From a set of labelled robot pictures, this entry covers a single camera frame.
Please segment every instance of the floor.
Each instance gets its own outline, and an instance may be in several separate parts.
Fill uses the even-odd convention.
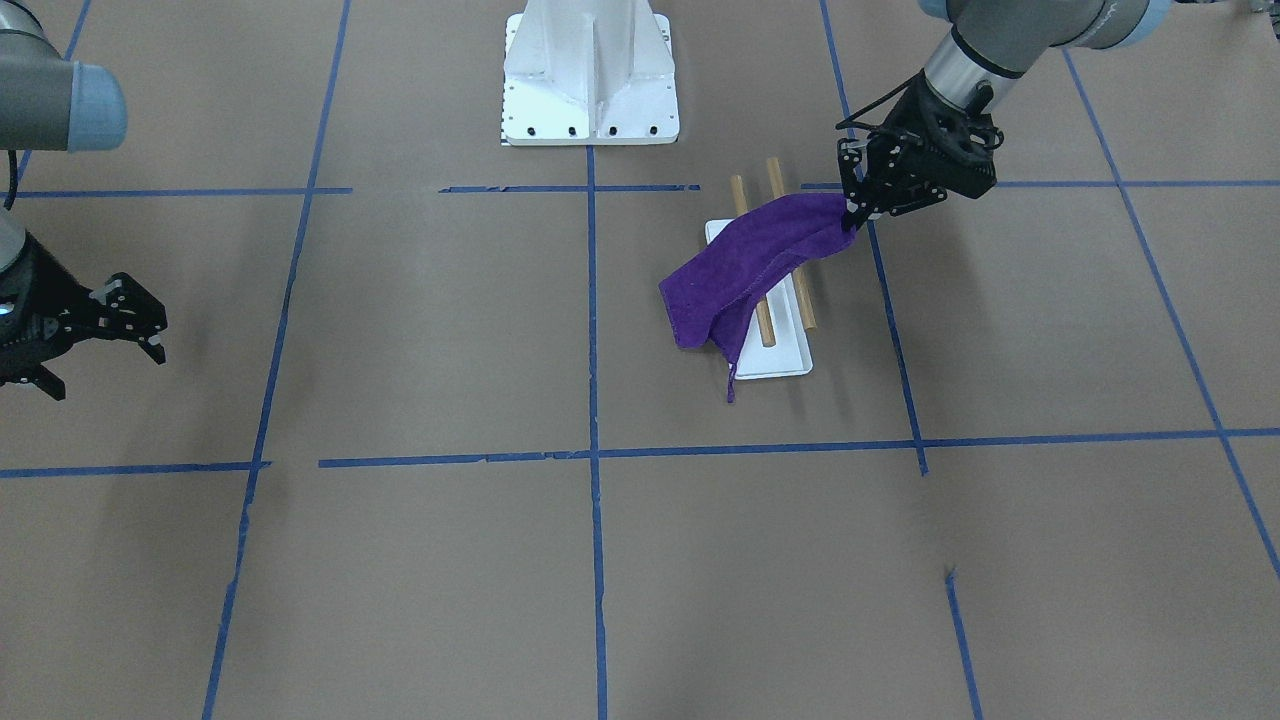
[[[1048,53],[1001,186],[812,270],[723,402],[657,283],[945,26],[654,1],[682,137],[498,143],[518,0],[29,3],[125,145],[15,215],[163,299],[0,391],[0,716],[1258,719],[1280,707],[1280,45]]]

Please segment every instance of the purple cloth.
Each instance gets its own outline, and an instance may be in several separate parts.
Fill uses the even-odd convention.
[[[728,401],[755,304],[808,260],[849,247],[838,193],[786,195],[737,218],[705,250],[658,284],[682,348],[708,340],[728,360]]]

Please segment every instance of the wooden stick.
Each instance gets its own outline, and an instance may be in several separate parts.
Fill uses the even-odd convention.
[[[782,184],[782,164],[777,158],[769,158],[765,163],[769,167],[769,184],[773,187],[773,199],[777,200],[787,193]],[[813,313],[813,296],[809,295],[809,275],[804,272],[804,265],[791,272],[791,282],[796,286],[796,304],[800,306],[800,323],[804,329],[812,331],[818,327],[818,316]]]
[[[730,188],[733,191],[733,209],[739,217],[748,213],[746,188],[742,187],[742,176],[728,178]],[[755,322],[760,325],[760,343],[764,347],[773,347],[778,338],[773,334],[773,315],[769,314],[769,297],[764,296],[755,304]]]

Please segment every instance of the blue painter's tape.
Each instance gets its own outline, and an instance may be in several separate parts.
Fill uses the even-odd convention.
[[[1121,181],[1124,187],[1280,187],[1280,179]]]
[[[836,50],[836,33],[831,27],[831,9],[827,6],[827,0],[818,0],[819,8],[822,9],[822,24],[823,31],[827,35],[827,53],[831,55],[831,70],[836,76],[836,92],[840,95],[840,109],[845,115],[850,115],[849,110],[849,96],[845,92],[845,76],[840,68],[840,53]],[[854,131],[849,131],[849,137],[854,137]],[[899,377],[902,383],[902,401],[906,404],[906,419],[911,427],[911,438],[915,446],[916,461],[920,465],[920,474],[929,474],[929,461],[924,452],[924,445],[920,442],[920,421],[915,413],[915,400],[911,393],[911,378],[906,370],[906,356],[902,354],[902,341],[897,332],[897,322],[893,316],[893,299],[888,290],[888,278],[884,274],[884,260],[879,251],[879,237],[876,233],[876,224],[867,223],[867,233],[870,238],[872,255],[876,259],[876,275],[881,283],[881,295],[884,300],[884,318],[888,322],[890,340],[893,343],[893,354],[897,359]]]
[[[1228,437],[1280,437],[1280,428],[1242,428],[1226,430]]]
[[[982,698],[978,697],[978,679],[973,673],[973,660],[969,657],[969,638],[964,632],[964,618],[960,616],[960,601],[956,600],[956,571],[947,573],[947,603],[951,605],[951,624],[956,630],[956,644],[960,646],[960,664],[964,666],[964,682],[969,688],[969,706],[973,720],[982,720]]]
[[[270,462],[259,462],[266,468]],[[90,478],[105,475],[168,475],[184,473],[236,473],[252,470],[253,462],[184,462],[177,465],[102,465],[91,468],[15,468],[0,470],[0,479]]]
[[[1138,210],[1134,208],[1133,199],[1129,196],[1129,188],[1125,186],[1124,178],[1120,177],[1120,169],[1111,152],[1111,145],[1107,142],[1106,135],[1102,132],[1102,124],[1098,122],[1098,115],[1093,109],[1093,102],[1089,101],[1089,95],[1084,90],[1084,82],[1080,79],[1080,73],[1075,68],[1075,63],[1071,60],[1071,54],[1062,50],[1062,56],[1066,59],[1066,68],[1070,70],[1071,79],[1075,82],[1076,92],[1084,102],[1084,109],[1089,115],[1089,122],[1093,123],[1093,132],[1098,136],[1098,143],[1102,146],[1102,154],[1106,156],[1107,164],[1111,165],[1111,174],[1115,177],[1116,184],[1120,187],[1120,196],[1124,199],[1125,210],[1129,213],[1129,220],[1133,223],[1133,229],[1138,236],[1138,243],[1142,246],[1142,254],[1147,259],[1147,266],[1151,269],[1151,277],[1156,281],[1156,288],[1160,291],[1160,299],[1165,304],[1165,311],[1169,314],[1169,320],[1172,323],[1174,331],[1178,334],[1178,342],[1183,346],[1183,354],[1187,356],[1187,364],[1190,365],[1192,375],[1196,378],[1196,384],[1199,387],[1201,397],[1204,400],[1204,407],[1208,410],[1210,419],[1213,421],[1213,429],[1217,432],[1219,441],[1222,445],[1222,452],[1226,454],[1228,462],[1231,465],[1231,473],[1235,475],[1235,483],[1240,489],[1240,496],[1244,498],[1245,507],[1249,511],[1249,518],[1253,520],[1253,527],[1258,533],[1258,538],[1262,541],[1262,547],[1266,551],[1267,560],[1271,562],[1271,570],[1275,573],[1276,579],[1280,579],[1280,553],[1276,552],[1275,543],[1271,539],[1271,533],[1253,500],[1253,491],[1249,488],[1249,482],[1244,477],[1244,471],[1240,469],[1240,464],[1235,457],[1235,450],[1231,447],[1230,436],[1228,434],[1226,428],[1222,427],[1222,419],[1219,415],[1217,406],[1213,404],[1213,396],[1210,395],[1208,383],[1204,380],[1204,374],[1201,372],[1199,363],[1196,360],[1196,352],[1192,351],[1192,343],[1187,337],[1187,332],[1183,329],[1181,318],[1179,318],[1178,310],[1174,307],[1174,300],[1169,293],[1169,287],[1165,284],[1164,275],[1160,273],[1160,265],[1156,263],[1156,255],[1152,252],[1151,243],[1147,241],[1147,232],[1143,229],[1142,220],[1138,218]]]
[[[712,445],[695,447],[632,447],[602,450],[600,457],[684,457],[695,455],[782,455],[791,452],[858,452],[867,450],[914,450],[915,441],[817,442],[778,445]]]
[[[698,192],[700,184],[453,184],[440,190],[440,195],[468,195],[481,192]]]
[[[596,293],[595,147],[586,147],[588,377],[591,460],[591,564],[595,577],[595,708],[609,716],[609,671],[604,628],[604,529],[600,509],[599,306]]]
[[[334,88],[338,85],[338,70],[342,67],[342,51],[347,37],[347,22],[351,17],[351,0],[343,0],[342,17],[338,20],[338,37],[334,42],[333,61],[329,67],[329,83],[325,88],[324,104],[320,108],[320,126],[316,129],[315,147],[311,152],[311,172],[307,176],[307,193],[302,199],[302,213],[298,218],[298,232],[293,241],[293,255],[289,260],[289,275],[284,283],[284,301],[280,306],[280,320],[275,332],[275,347],[271,352],[271,365],[266,375],[266,389],[262,395],[262,413],[259,418],[257,438],[253,445],[253,461],[257,465],[262,459],[266,445],[266,430],[271,419],[271,402],[275,397],[275,386],[280,372],[280,357],[284,354],[284,337],[289,325],[289,305],[293,297],[293,286],[298,277],[298,261],[302,258],[302,247],[306,240],[307,224],[311,215],[311,200],[315,196],[316,177],[320,173],[320,158],[324,154],[325,132],[329,126],[329,111],[333,108]],[[239,588],[241,570],[244,564],[244,547],[248,541],[250,506],[253,505],[253,496],[257,492],[259,468],[255,466],[244,483],[244,502],[241,510],[239,534],[236,543],[236,568],[232,582],[227,585],[227,594],[223,600],[223,615],[218,626],[218,642],[214,647],[214,660],[209,670],[209,687],[205,691],[205,705],[201,714],[202,720],[212,720],[214,705],[218,700],[218,684],[221,680],[223,660],[227,653],[227,639],[230,634],[232,614],[236,607],[236,593]]]
[[[1083,433],[1057,436],[1007,436],[972,438],[925,438],[925,447],[1005,447],[1019,445],[1076,445],[1107,442],[1152,442],[1219,437],[1217,430],[1156,430],[1140,433]]]
[[[586,450],[552,452],[492,452],[483,455],[410,455],[401,457],[338,457],[320,460],[321,469],[335,468],[397,468],[410,465],[466,465],[470,462],[536,462],[540,460],[586,460]]]
[[[1000,181],[996,190],[1028,187],[1115,187],[1115,181]]]
[[[79,46],[79,36],[84,32],[84,20],[88,19],[88,10],[93,5],[93,0],[84,0],[81,5],[81,14],[76,18],[76,28],[72,29],[72,38],[67,42],[67,51],[63,53],[63,60],[70,60],[76,56],[76,47]]]
[[[255,196],[303,196],[303,195],[352,195],[349,187],[207,187],[172,190],[37,190],[19,192],[18,197],[31,200],[59,200],[69,197],[255,197]]]

